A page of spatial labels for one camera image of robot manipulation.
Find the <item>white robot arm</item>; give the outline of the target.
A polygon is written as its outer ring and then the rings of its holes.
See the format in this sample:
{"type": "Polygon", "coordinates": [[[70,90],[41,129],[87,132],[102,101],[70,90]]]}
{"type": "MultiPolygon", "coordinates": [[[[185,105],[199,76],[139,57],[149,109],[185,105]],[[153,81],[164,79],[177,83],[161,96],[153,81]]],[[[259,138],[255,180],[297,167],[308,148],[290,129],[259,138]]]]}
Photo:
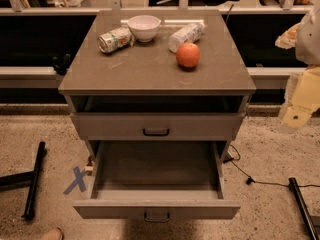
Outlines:
{"type": "Polygon", "coordinates": [[[275,45],[295,49],[295,57],[305,70],[287,80],[285,101],[278,118],[287,132],[302,128],[320,109],[320,5],[314,5],[302,20],[279,36],[275,45]]]}

